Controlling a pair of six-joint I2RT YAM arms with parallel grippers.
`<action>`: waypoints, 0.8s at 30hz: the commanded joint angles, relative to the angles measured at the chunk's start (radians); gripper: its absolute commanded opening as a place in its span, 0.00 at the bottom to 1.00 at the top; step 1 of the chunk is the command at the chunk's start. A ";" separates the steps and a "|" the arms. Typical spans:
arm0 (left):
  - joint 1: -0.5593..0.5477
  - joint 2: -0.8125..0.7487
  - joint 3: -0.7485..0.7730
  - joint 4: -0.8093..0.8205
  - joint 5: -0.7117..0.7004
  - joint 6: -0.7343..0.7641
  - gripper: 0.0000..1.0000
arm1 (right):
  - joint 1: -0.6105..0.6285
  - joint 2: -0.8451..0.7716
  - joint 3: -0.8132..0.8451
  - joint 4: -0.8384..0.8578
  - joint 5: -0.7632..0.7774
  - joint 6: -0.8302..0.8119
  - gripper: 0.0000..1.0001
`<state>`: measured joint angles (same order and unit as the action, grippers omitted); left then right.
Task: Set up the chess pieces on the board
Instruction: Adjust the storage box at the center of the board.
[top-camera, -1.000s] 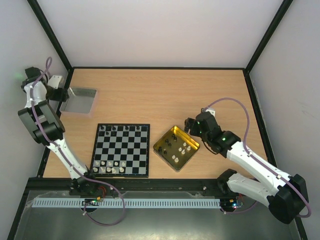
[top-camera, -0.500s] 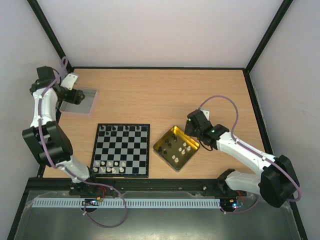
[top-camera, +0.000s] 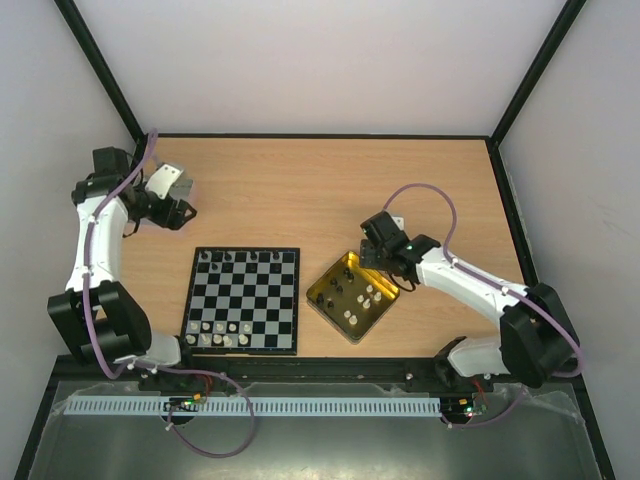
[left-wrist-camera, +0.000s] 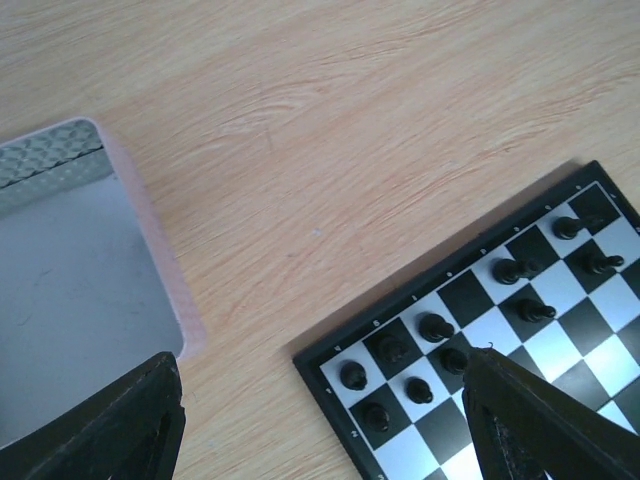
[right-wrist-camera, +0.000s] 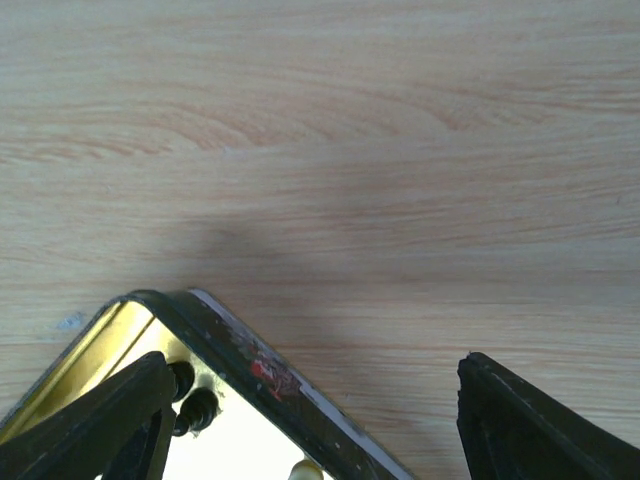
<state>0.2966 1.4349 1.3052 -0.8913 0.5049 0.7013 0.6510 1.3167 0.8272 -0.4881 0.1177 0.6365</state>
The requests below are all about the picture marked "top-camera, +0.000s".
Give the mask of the black silver chess board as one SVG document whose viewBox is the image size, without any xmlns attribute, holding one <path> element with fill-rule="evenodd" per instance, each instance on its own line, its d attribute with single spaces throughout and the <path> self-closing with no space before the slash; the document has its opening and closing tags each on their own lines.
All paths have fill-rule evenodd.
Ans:
<svg viewBox="0 0 640 480">
<path fill-rule="evenodd" d="M 209 261 L 201 262 L 200 253 L 209 253 Z M 274 263 L 271 255 L 280 253 L 281 261 Z M 221 252 L 220 262 L 212 261 L 212 254 Z M 230 252 L 232 262 L 224 261 Z M 249 254 L 256 252 L 256 273 L 247 273 Z M 219 270 L 211 272 L 211 264 Z M 181 330 L 181 340 L 194 354 L 295 355 L 298 350 L 300 250 L 294 247 L 198 247 L 187 290 Z M 197 338 L 189 345 L 185 337 Z M 209 334 L 211 344 L 201 343 L 201 335 Z M 234 346 L 225 348 L 223 342 L 214 345 L 212 337 L 219 334 L 233 339 Z M 238 336 L 249 338 L 247 345 L 239 344 Z"/>
</svg>

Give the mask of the gold metal tin box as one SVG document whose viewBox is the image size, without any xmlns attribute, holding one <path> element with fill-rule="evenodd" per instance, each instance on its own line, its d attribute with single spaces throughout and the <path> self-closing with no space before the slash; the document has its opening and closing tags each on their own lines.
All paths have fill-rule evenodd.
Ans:
<svg viewBox="0 0 640 480">
<path fill-rule="evenodd" d="M 354 273 L 352 282 L 349 282 L 344 276 L 345 269 L 350 269 Z M 332 278 L 336 278 L 343 286 L 344 293 L 342 295 L 338 294 L 330 284 Z M 366 292 L 367 285 L 374 287 L 371 294 Z M 382 294 L 382 299 L 379 302 L 375 302 L 373 299 L 376 292 Z M 323 304 L 316 303 L 316 297 L 319 294 L 324 295 Z M 363 295 L 365 300 L 371 300 L 369 309 L 364 309 L 363 303 L 357 302 L 358 295 Z M 354 251 L 347 251 L 343 254 L 306 291 L 308 304 L 352 344 L 360 343 L 399 297 L 400 289 L 377 270 L 362 267 L 360 257 Z M 335 302 L 333 309 L 326 306 L 328 300 Z M 355 326 L 349 324 L 351 315 L 356 315 L 358 318 L 358 323 Z"/>
</svg>

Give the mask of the silver metal tin lid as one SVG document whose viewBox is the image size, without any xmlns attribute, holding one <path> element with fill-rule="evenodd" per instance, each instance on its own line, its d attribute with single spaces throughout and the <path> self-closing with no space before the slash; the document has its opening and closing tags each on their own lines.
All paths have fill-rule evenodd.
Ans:
<svg viewBox="0 0 640 480">
<path fill-rule="evenodd" d="M 193 178 L 187 172 L 183 172 L 171 185 L 168 194 L 177 200 L 191 201 L 194 198 L 195 191 L 196 187 Z"/>
</svg>

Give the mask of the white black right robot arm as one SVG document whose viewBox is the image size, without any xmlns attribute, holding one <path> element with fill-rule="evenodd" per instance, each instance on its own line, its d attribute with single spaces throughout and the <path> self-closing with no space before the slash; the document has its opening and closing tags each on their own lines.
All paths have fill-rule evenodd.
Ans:
<svg viewBox="0 0 640 480">
<path fill-rule="evenodd" d="M 488 319 L 494 336 L 450 341 L 434 358 L 436 379 L 455 392 L 471 377 L 510 375 L 532 388 L 552 376 L 574 376 L 579 340 L 557 292 L 496 277 L 461 260 L 426 235 L 409 238 L 398 217 L 381 211 L 361 224 L 361 263 L 439 290 Z"/>
</svg>

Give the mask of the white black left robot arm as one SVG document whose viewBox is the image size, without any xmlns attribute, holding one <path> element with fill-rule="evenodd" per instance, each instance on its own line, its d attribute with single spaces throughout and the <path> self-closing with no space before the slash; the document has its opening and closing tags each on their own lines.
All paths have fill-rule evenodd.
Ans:
<svg viewBox="0 0 640 480">
<path fill-rule="evenodd" d="M 197 212 L 170 190 L 183 169 L 162 164 L 142 179 L 142 163 L 116 147 L 96 149 L 93 172 L 71 193 L 79 220 L 74 267 L 47 313 L 71 356 L 97 365 L 112 379 L 125 369 L 173 367 L 182 360 L 177 337 L 153 331 L 142 307 L 121 282 L 122 243 L 128 224 L 148 221 L 178 231 Z"/>
</svg>

